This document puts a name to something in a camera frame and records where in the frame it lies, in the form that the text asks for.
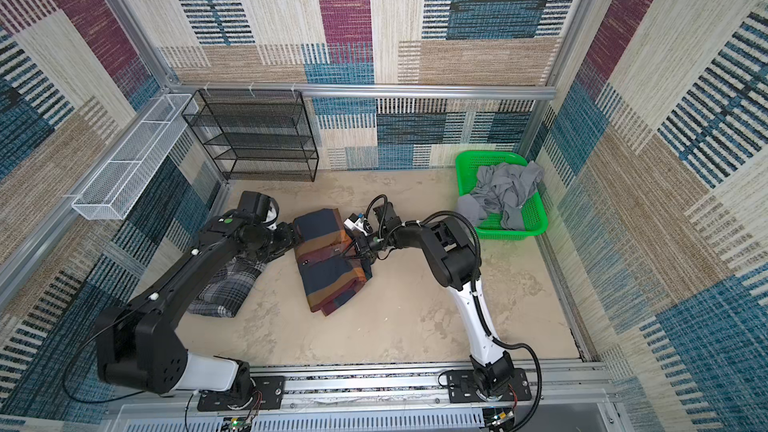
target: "black wire shelf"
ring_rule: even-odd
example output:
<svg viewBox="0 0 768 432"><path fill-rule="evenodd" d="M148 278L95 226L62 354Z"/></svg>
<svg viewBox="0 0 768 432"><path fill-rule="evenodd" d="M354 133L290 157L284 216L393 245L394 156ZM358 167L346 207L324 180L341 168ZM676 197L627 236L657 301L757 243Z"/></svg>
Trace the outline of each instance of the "black wire shelf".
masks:
<svg viewBox="0 0 768 432"><path fill-rule="evenodd" d="M319 155L300 92L198 90L184 115L227 180L314 181Z"/></svg>

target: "gray clothing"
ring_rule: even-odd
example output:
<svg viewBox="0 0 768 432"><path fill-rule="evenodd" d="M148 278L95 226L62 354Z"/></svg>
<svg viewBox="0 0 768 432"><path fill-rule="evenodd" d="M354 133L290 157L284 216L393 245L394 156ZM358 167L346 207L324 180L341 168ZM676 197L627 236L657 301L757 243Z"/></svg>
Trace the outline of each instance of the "gray clothing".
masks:
<svg viewBox="0 0 768 432"><path fill-rule="evenodd" d="M544 178L544 170L529 162L527 166L502 163L478 168L478 184L458 198L456 212L465 216L475 227L488 214L502 214L502 228L525 230L522 207Z"/></svg>

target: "green plastic basket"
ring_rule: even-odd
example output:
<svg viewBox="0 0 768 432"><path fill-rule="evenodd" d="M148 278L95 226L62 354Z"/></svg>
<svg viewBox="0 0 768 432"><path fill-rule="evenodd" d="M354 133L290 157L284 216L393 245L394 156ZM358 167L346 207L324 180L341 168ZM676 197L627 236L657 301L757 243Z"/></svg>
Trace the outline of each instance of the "green plastic basket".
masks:
<svg viewBox="0 0 768 432"><path fill-rule="evenodd" d="M469 194L477 185L478 167L495 166L506 162L526 166L528 162L512 152L495 150L467 150L456 157L456 179L458 194ZM501 214L490 214L488 218L475 227L480 238L495 238L497 240L523 240L533 235L541 235L547 230L547 213L544 212L542 198L536 192L523 206L523 223L525 230L504 230L500 224Z"/></svg>

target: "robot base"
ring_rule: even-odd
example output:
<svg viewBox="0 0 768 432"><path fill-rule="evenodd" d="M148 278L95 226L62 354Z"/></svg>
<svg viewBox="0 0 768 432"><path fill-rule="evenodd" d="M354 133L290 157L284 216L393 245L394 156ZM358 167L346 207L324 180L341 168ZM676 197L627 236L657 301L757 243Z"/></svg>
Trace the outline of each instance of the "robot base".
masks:
<svg viewBox="0 0 768 432"><path fill-rule="evenodd" d="M283 376L252 378L248 363L240 362L232 388L223 392L203 390L200 401L197 402L197 410L199 412L248 411L251 408L276 410L283 403L285 381L286 378ZM254 406L254 400L257 398L261 399L261 405Z"/></svg>
<svg viewBox="0 0 768 432"><path fill-rule="evenodd" d="M480 394L480 390L475 383L473 370L449 370L444 375L448 381L448 397L451 399L451 404L466 404L468 402L480 401L487 401L489 403L514 402L514 395L509 387L502 388L500 390L501 395L495 400L489 400ZM524 369L516 368L508 384L512 386L519 402L532 399L531 386L528 383Z"/></svg>

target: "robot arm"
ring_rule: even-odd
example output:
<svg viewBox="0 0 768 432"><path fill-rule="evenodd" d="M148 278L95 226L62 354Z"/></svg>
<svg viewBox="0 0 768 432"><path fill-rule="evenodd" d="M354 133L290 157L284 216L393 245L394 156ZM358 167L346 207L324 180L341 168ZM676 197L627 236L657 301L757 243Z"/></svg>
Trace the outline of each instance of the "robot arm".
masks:
<svg viewBox="0 0 768 432"><path fill-rule="evenodd" d="M461 315L469 338L478 396L483 400L499 400L507 391L515 369L509 352L493 340L497 334L482 291L481 261L475 242L456 219L458 215L446 212L453 216L434 222L402 222L389 201L373 211L382 225L382 236L358 235L359 253L374 262L378 251L386 247L422 250L432 275L447 288Z"/></svg>
<svg viewBox="0 0 768 432"><path fill-rule="evenodd" d="M107 383L164 394L210 390L236 408L251 399L249 365L188 352L175 329L190 303L229 261L248 254L270 262L295 245L293 228L276 225L277 204L245 192L235 210L211 219L188 250L147 291L95 322L98 376Z"/></svg>
<svg viewBox="0 0 768 432"><path fill-rule="evenodd" d="M147 291L124 307L103 310L97 318L98 332L94 336L99 378L157 394L169 390L206 390L216 406L222 407L210 410L237 410L248 405L255 390L248 363L192 354L174 330L189 304L232 258L245 253L269 262L296 244L290 225L275 224L278 212L273 199L244 192L238 209L211 219L200 231L197 246ZM367 226L366 233L353 238L357 257L373 263L384 248L420 248L437 282L453 297L469 336L473 392L482 400L500 400L508 394L515 376L519 379L524 373L514 368L506 349L532 350L524 344L509 346L495 337L479 278L479 240L474 229L469 227L473 234L470 239L457 220L466 219L454 212L433 214L424 223L402 222L386 197L384 206L374 212L379 218L379 232L374 234ZM445 217L431 222L438 216ZM534 362L539 372L535 356ZM541 387L527 418L538 405L540 390ZM465 401L477 401L475 394L466 395L470 397ZM523 389L518 396L527 400L530 390Z"/></svg>

